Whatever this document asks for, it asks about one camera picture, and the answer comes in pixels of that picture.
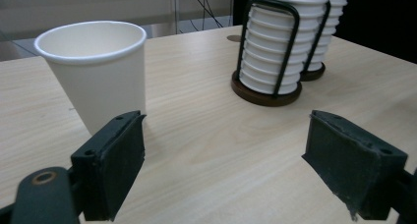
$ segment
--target stack of paper cups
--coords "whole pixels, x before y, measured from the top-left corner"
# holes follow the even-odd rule
[[[304,61],[325,13],[328,0],[273,0],[292,5],[300,23],[278,94],[297,89]],[[240,82],[259,93],[273,94],[293,31],[294,17],[283,11],[253,6],[249,12]]]
[[[336,32],[336,26],[339,24],[339,18],[343,15],[343,7],[347,5],[347,0],[329,0],[331,4],[330,13],[323,29],[319,43],[314,52],[308,71],[317,71],[322,67],[325,60],[328,45],[331,42],[332,35]]]

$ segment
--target wooden table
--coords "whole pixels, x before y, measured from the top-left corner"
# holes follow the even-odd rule
[[[301,158],[313,109],[397,146],[414,172],[415,64],[334,37],[327,71],[302,83],[298,100],[258,106],[230,87],[238,43],[226,37],[240,30],[148,40],[147,156],[115,223],[352,223]],[[31,172],[69,168],[69,156],[90,138],[40,57],[0,62],[0,127],[0,206],[14,201]]]

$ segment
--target cable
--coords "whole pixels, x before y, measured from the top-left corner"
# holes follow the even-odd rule
[[[205,29],[205,22],[206,22],[206,0],[203,0],[203,30]]]
[[[215,16],[212,14],[212,12],[210,11],[210,10],[208,10],[207,8],[206,8],[206,6],[205,5],[203,5],[203,3],[200,1],[200,0],[197,0],[199,3],[200,3],[200,5],[203,7],[203,9],[206,11],[206,12],[208,12],[208,14],[215,20],[215,22],[218,24],[218,25],[220,25],[221,27],[222,27],[222,25],[221,25],[221,23],[219,23],[218,22],[218,20],[215,18]]]
[[[190,20],[190,23],[191,23],[191,25],[194,27],[194,29],[195,29],[196,31],[199,31],[199,30],[196,28],[196,26],[194,25],[194,23],[193,23],[193,21],[192,21],[192,20]]]
[[[216,24],[217,24],[217,27],[218,28],[223,28],[223,25],[215,18],[215,15],[214,15],[214,12],[212,11],[212,9],[211,9],[211,6],[209,5],[209,0],[205,0],[207,3],[208,3],[208,9],[209,9],[209,11],[211,12],[211,16],[212,16],[212,18],[214,19],[214,21],[216,22]]]

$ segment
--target wooden base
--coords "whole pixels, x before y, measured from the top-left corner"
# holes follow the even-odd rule
[[[324,63],[322,63],[322,67],[319,68],[316,71],[301,72],[300,81],[301,82],[310,82],[310,81],[317,80],[317,79],[322,77],[322,75],[325,73],[325,70],[326,70],[326,65]]]
[[[278,107],[284,106],[294,102],[301,93],[301,83],[297,84],[295,91],[288,94],[280,94],[278,97],[273,97],[271,94],[259,93],[247,88],[239,80],[236,80],[236,71],[232,75],[231,86],[233,91],[241,98],[262,106]]]

